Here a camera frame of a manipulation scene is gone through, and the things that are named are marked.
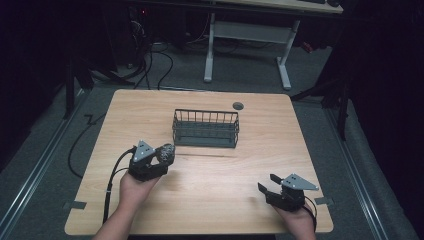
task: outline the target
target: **metal wire basket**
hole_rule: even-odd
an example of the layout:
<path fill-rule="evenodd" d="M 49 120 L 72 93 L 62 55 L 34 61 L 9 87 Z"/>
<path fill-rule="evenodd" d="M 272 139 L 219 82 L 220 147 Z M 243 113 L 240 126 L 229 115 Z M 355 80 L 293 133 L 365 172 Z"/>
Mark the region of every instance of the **metal wire basket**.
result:
<path fill-rule="evenodd" d="M 237 112 L 175 109 L 172 124 L 175 145 L 235 148 Z"/>

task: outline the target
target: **gray carpet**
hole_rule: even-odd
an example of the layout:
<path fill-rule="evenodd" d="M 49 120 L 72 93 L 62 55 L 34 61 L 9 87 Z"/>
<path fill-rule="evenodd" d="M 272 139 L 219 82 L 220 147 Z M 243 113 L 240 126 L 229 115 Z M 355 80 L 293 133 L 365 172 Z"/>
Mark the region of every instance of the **gray carpet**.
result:
<path fill-rule="evenodd" d="M 293 88 L 290 92 L 282 90 L 278 69 L 273 58 L 251 54 L 253 49 L 237 49 L 230 54 L 215 55 L 214 79 L 212 83 L 203 83 L 205 49 L 177 50 L 164 45 L 156 50 L 173 59 L 170 74 L 162 81 L 167 87 L 201 89 L 209 91 L 235 91 L 260 93 L 296 94 L 314 85 L 331 49 L 317 50 L 311 54 L 294 48 L 287 62 Z M 231 47 L 218 49 L 230 51 Z M 149 73 L 151 88 L 155 88 L 159 79 L 170 66 L 170 60 L 161 54 L 153 54 L 153 64 Z M 113 92 L 123 88 L 110 82 L 97 81 L 95 88 L 81 103 L 75 117 L 69 123 L 64 137 L 52 155 L 52 161 L 39 182 L 30 201 L 14 225 L 8 239 L 90 239 L 90 236 L 67 236 L 64 226 L 69 209 L 65 203 L 72 201 L 77 193 L 80 179 L 74 176 L 67 165 L 68 153 L 72 144 L 84 129 L 88 117 L 93 119 L 107 111 Z M 144 80 L 139 88 L 146 89 Z M 334 230 L 328 234 L 318 234 L 318 239 L 375 239 L 367 222 L 366 215 L 358 201 L 352 180 L 349 177 L 344 154 L 340 147 L 334 126 L 330 123 L 327 110 L 323 110 L 317 98 L 307 98 L 294 102 L 294 108 L 310 151 L 324 195 L 333 200 L 329 206 L 334 222 Z M 12 204 L 19 189 L 25 183 L 38 159 L 46 148 L 55 130 L 62 122 L 64 114 L 64 91 L 61 91 L 54 104 L 33 126 L 20 151 L 9 166 L 0 174 L 0 213 L 4 216 Z M 347 146 L 358 166 L 361 176 L 367 183 L 370 195 L 377 206 L 389 239 L 418 239 L 408 220 L 403 216 L 395 196 L 384 179 L 372 152 L 369 150 L 354 109 L 350 106 L 347 121 Z M 83 174 L 91 151 L 100 131 L 102 121 L 91 126 L 82 136 L 72 154 L 72 166 Z M 289 234 L 277 235 L 277 239 L 292 239 Z"/>

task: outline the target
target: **gray plastic part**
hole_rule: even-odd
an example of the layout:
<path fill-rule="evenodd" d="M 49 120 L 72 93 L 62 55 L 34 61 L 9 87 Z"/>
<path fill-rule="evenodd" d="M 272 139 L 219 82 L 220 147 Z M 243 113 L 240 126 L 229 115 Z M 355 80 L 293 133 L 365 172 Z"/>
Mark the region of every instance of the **gray plastic part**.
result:
<path fill-rule="evenodd" d="M 149 144 L 140 140 L 137 145 L 137 150 L 134 154 L 134 162 L 138 162 L 152 154 L 155 154 L 156 150 L 152 148 Z"/>
<path fill-rule="evenodd" d="M 302 177 L 298 176 L 295 173 L 292 173 L 290 176 L 286 177 L 281 181 L 281 185 L 286 186 L 288 188 L 294 190 L 315 190 L 317 191 L 319 188 L 314 184 L 308 182 Z"/>

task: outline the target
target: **black basket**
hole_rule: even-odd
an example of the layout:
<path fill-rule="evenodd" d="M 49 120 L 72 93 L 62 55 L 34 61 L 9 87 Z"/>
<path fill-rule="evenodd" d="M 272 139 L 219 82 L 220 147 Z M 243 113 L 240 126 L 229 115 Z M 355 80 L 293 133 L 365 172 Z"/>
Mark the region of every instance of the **black basket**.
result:
<path fill-rule="evenodd" d="M 172 130 L 175 145 L 235 148 L 238 113 L 175 109 Z"/>

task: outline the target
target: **human hand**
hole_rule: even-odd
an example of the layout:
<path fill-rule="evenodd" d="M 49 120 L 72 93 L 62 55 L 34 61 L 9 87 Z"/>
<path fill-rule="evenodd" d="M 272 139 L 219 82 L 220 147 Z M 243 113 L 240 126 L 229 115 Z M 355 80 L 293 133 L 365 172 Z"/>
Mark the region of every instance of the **human hand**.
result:
<path fill-rule="evenodd" d="M 141 182 L 126 172 L 120 182 L 118 208 L 136 212 L 159 179 L 160 177 Z"/>
<path fill-rule="evenodd" d="M 307 203 L 304 206 L 311 211 L 311 207 Z M 316 239 L 313 220 L 305 209 L 300 208 L 295 212 L 289 212 L 275 206 L 273 207 L 284 220 L 287 229 L 293 234 L 296 240 Z"/>

